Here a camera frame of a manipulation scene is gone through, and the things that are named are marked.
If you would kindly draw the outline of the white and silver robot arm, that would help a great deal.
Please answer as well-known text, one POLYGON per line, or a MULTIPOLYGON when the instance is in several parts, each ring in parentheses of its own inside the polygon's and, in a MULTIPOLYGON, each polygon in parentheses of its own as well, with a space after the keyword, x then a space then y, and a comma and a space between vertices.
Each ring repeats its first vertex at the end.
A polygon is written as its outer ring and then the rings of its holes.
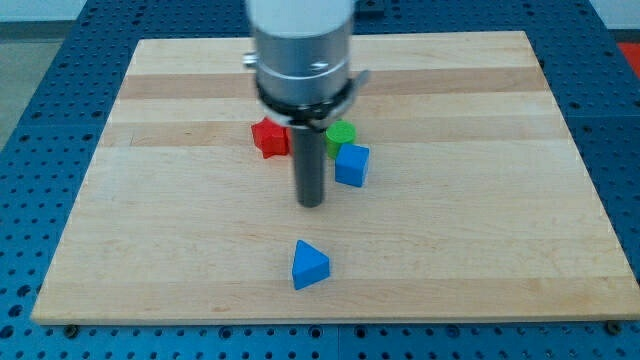
POLYGON ((324 200, 326 130, 353 105, 367 82, 350 76, 354 0, 246 0, 260 105, 290 130, 297 202, 324 200))

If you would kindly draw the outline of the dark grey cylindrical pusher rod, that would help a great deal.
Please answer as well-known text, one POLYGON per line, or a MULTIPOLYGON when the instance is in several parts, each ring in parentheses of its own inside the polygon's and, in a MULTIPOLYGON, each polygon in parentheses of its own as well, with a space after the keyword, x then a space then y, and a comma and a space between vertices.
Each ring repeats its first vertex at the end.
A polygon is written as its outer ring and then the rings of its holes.
POLYGON ((297 202, 306 208, 317 207, 324 200, 324 134, 309 128, 293 128, 291 145, 297 202))

